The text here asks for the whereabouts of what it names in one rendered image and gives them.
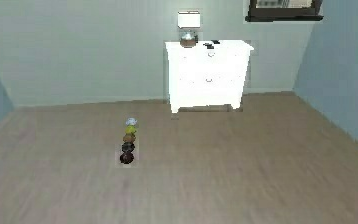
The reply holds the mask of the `white chest of drawers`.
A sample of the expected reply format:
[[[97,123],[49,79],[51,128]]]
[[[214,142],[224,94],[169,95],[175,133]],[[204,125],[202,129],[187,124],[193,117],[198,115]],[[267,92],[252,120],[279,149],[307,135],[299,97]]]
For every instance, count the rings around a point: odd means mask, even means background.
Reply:
[[[250,54],[243,40],[199,41],[192,48],[166,42],[168,100],[172,113],[195,106],[241,105]],[[203,44],[213,44],[207,49]]]

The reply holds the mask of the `dark red ball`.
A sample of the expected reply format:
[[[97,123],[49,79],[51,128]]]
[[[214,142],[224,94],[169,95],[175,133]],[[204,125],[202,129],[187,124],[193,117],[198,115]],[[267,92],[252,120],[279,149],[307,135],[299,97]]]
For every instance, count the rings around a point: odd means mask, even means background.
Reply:
[[[134,160],[134,155],[130,152],[122,153],[119,159],[122,164],[130,164]]]

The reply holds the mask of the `white shade table lamp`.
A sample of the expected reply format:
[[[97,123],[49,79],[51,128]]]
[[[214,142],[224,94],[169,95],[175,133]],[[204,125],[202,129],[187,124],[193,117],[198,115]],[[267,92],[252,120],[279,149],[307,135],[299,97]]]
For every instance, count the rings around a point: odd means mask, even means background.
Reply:
[[[180,31],[180,45],[192,48],[197,44],[197,30],[200,28],[199,11],[180,11],[177,14],[177,26]]]

